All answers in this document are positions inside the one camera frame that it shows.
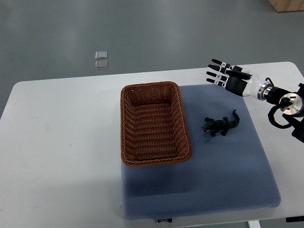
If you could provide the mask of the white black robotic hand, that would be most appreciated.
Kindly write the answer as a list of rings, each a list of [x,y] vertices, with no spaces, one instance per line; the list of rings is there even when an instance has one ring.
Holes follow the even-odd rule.
[[[209,78],[207,82],[218,85],[225,90],[238,96],[252,96],[258,100],[264,100],[262,93],[271,86],[268,81],[261,80],[252,71],[246,70],[236,65],[212,59],[214,64],[208,67],[213,71],[206,72]]]

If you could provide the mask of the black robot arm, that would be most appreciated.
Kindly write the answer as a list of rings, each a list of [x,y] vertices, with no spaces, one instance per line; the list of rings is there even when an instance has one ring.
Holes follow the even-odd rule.
[[[265,88],[259,89],[257,97],[274,105],[268,113],[268,120],[273,126],[279,129],[293,127],[292,136],[301,142],[304,141],[304,121],[298,120],[304,117],[304,85],[302,83],[299,84],[296,92],[289,92],[266,83]],[[288,122],[287,124],[281,125],[275,120],[277,110],[282,111],[282,117]]]

